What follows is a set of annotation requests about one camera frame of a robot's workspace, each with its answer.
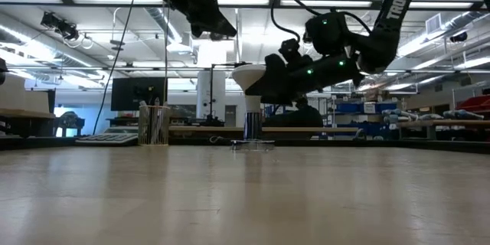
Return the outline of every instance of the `keyboard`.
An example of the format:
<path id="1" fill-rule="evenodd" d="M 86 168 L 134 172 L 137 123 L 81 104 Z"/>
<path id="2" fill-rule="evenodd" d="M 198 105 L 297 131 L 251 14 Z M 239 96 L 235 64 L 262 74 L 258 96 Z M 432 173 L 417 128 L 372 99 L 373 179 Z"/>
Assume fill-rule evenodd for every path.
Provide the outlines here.
<path id="1" fill-rule="evenodd" d="M 79 138 L 76 142 L 78 145 L 114 145 L 130 146 L 138 144 L 137 133 L 106 133 L 94 136 Z"/>

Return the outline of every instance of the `fluorescent light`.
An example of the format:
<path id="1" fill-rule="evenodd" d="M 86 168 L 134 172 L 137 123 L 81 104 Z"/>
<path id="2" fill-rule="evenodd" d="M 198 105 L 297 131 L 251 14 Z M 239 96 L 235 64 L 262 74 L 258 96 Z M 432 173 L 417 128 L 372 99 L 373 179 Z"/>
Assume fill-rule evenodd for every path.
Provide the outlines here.
<path id="1" fill-rule="evenodd" d="M 33 75 L 26 73 L 23 70 L 11 69 L 8 73 L 13 74 L 13 75 L 18 76 L 18 77 L 23 77 L 23 78 L 28 79 L 28 80 L 35 80 L 36 79 Z"/>
<path id="2" fill-rule="evenodd" d="M 24 42 L 23 45 L 8 44 L 9 47 L 13 47 L 18 51 L 25 52 L 32 57 L 37 57 L 40 59 L 52 60 L 54 58 L 54 52 L 49 47 L 44 46 L 44 44 L 42 44 L 41 42 L 32 40 L 32 38 L 28 37 L 27 35 L 11 30 L 10 28 L 4 27 L 2 25 L 0 25 L 0 30 L 8 32 L 9 34 L 16 37 L 18 40 Z"/>
<path id="3" fill-rule="evenodd" d="M 412 70 L 423 69 L 423 68 L 426 68 L 426 67 L 428 67 L 430 65 L 436 64 L 438 62 L 439 62 L 438 60 L 429 60 L 429 61 L 423 62 L 423 63 L 415 66 L 414 68 L 412 68 Z"/>
<path id="4" fill-rule="evenodd" d="M 454 70 L 415 70 L 412 73 L 427 73 L 427 74 L 454 74 Z"/>
<path id="5" fill-rule="evenodd" d="M 219 5 L 269 5 L 269 0 L 217 0 Z"/>
<path id="6" fill-rule="evenodd" d="M 132 0 L 73 0 L 80 5 L 131 5 Z M 134 5 L 163 5 L 163 0 L 135 0 Z"/>
<path id="7" fill-rule="evenodd" d="M 411 2 L 410 8 L 469 8 L 472 2 Z"/>
<path id="8" fill-rule="evenodd" d="M 386 87 L 385 90 L 400 90 L 403 88 L 407 88 L 409 86 L 413 85 L 413 83 L 400 83 L 400 84 L 394 84 L 391 86 Z"/>
<path id="9" fill-rule="evenodd" d="M 371 7 L 371 1 L 301 0 L 307 6 L 317 7 Z M 297 6 L 293 0 L 281 0 L 283 6 Z"/>
<path id="10" fill-rule="evenodd" d="M 375 87 L 376 87 L 375 85 L 367 84 L 367 85 L 363 85 L 363 86 L 359 87 L 358 91 L 365 91 L 365 90 L 373 89 Z"/>
<path id="11" fill-rule="evenodd" d="M 0 0 L 1 3 L 22 3 L 22 4 L 63 4 L 61 0 Z"/>
<path id="12" fill-rule="evenodd" d="M 438 80 L 439 78 L 441 78 L 441 76 L 431 77 L 431 78 L 428 78 L 426 80 L 420 81 L 419 84 L 426 84 L 426 83 L 429 83 L 429 82 L 433 82 L 434 80 Z"/>
<path id="13" fill-rule="evenodd" d="M 471 67 L 480 66 L 480 65 L 486 64 L 488 62 L 490 62 L 490 57 L 482 57 L 482 58 L 477 58 L 474 60 L 466 61 L 463 64 L 455 66 L 454 68 L 455 69 L 467 69 L 467 68 L 471 68 Z"/>
<path id="14" fill-rule="evenodd" d="M 169 46 L 167 46 L 167 51 L 170 53 L 187 53 L 187 54 L 190 54 L 192 52 L 192 49 L 187 45 L 183 45 L 180 43 L 171 43 Z"/>
<path id="15" fill-rule="evenodd" d="M 29 60 L 25 57 L 21 57 L 17 54 L 13 54 L 2 49 L 0 49 L 0 57 L 3 58 L 7 64 L 26 65 L 26 66 L 40 65 L 35 61 Z"/>
<path id="16" fill-rule="evenodd" d="M 95 81 L 88 80 L 83 77 L 77 77 L 77 76 L 63 76 L 63 79 L 67 81 L 68 83 L 80 86 L 80 87 L 86 87 L 86 88 L 100 88 L 101 85 L 96 83 Z"/>

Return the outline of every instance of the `computer monitor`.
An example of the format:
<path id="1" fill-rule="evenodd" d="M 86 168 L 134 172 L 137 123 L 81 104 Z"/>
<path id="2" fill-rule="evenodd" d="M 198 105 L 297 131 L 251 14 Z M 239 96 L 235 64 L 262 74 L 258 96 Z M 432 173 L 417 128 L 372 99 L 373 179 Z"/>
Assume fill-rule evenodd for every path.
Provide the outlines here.
<path id="1" fill-rule="evenodd" d="M 144 100 L 148 105 L 155 105 L 158 98 L 163 104 L 164 77 L 128 77 L 113 81 L 113 95 L 110 105 L 112 111 L 138 111 L 139 103 Z"/>

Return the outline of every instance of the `wire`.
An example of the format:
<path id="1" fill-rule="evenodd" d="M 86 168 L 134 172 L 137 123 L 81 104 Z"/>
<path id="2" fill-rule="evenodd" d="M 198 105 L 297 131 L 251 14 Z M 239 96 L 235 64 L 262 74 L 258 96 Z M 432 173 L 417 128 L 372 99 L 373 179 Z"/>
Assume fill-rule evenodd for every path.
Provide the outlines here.
<path id="1" fill-rule="evenodd" d="M 349 12 L 349 11 L 341 11 L 341 13 L 343 13 L 344 15 L 348 15 L 350 17 L 352 17 L 353 19 L 355 19 L 357 22 L 359 22 L 359 24 L 362 25 L 363 28 L 366 29 L 366 31 L 370 34 L 371 33 L 371 29 L 369 28 L 369 26 L 364 23 L 364 21 L 362 21 L 362 19 L 360 19 L 357 15 Z"/>
<path id="2" fill-rule="evenodd" d="M 273 0 L 272 5 L 270 6 L 270 19 L 272 20 L 274 26 L 276 26 L 279 30 L 285 31 L 287 33 L 290 33 L 290 34 L 296 36 L 296 40 L 299 42 L 301 40 L 301 38 L 297 32 L 290 30 L 288 28 L 284 28 L 284 27 L 280 26 L 279 24 L 277 24 L 276 18 L 274 17 L 274 8 L 276 7 L 276 4 L 278 1 L 279 0 Z M 302 8 L 304 8 L 306 11 L 309 11 L 316 16 L 321 15 L 321 13 L 309 8 L 307 5 L 303 4 L 303 2 L 301 2 L 300 0 L 293 0 L 293 1 L 298 3 L 298 5 L 300 5 Z"/>
<path id="3" fill-rule="evenodd" d="M 133 7 L 134 3 L 135 3 L 135 0 L 131 0 L 131 5 L 129 6 L 128 18 L 126 19 L 126 24 L 124 25 L 124 31 L 122 31 L 121 43 L 124 41 L 124 35 L 126 34 L 126 30 L 128 29 L 128 23 L 129 23 L 129 19 L 131 18 L 131 11 L 132 11 L 132 7 Z M 113 76 L 114 68 L 116 67 L 116 63 L 117 63 L 117 59 L 119 57 L 119 53 L 121 52 L 121 47 L 122 47 L 122 45 L 120 45 L 119 48 L 117 49 L 117 54 L 116 54 L 116 58 L 114 58 L 113 67 L 110 69 L 109 77 L 107 78 L 106 87 L 104 88 L 104 94 L 102 96 L 102 103 L 100 104 L 99 113 L 97 114 L 97 119 L 95 120 L 95 125 L 93 126 L 92 135 L 95 135 L 95 131 L 97 129 L 97 123 L 99 122 L 100 114 L 102 112 L 102 108 L 104 107 L 104 103 L 106 102 L 107 88 L 109 87 L 110 78 Z"/>

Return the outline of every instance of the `wooden tabletop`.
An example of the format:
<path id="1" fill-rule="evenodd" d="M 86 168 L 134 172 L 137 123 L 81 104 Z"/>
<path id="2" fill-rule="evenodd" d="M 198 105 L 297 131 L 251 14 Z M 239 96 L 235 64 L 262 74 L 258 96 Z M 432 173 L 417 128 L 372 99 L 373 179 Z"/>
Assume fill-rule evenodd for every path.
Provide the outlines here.
<path id="1" fill-rule="evenodd" d="M 421 127 L 421 126 L 488 126 L 488 120 L 468 120 L 468 119 L 434 119 L 421 120 L 415 122 L 399 122 L 399 127 Z"/>
<path id="2" fill-rule="evenodd" d="M 357 132 L 356 127 L 263 127 L 263 132 Z M 192 132 L 242 132 L 243 127 L 216 127 L 216 126 L 170 126 L 170 131 Z"/>
<path id="3" fill-rule="evenodd" d="M 9 118 L 45 118 L 54 119 L 56 115 L 51 113 L 32 112 L 22 109 L 3 109 L 0 108 L 0 116 Z"/>
<path id="4" fill-rule="evenodd" d="M 4 245 L 490 244 L 490 156 L 394 148 L 0 154 Z"/>

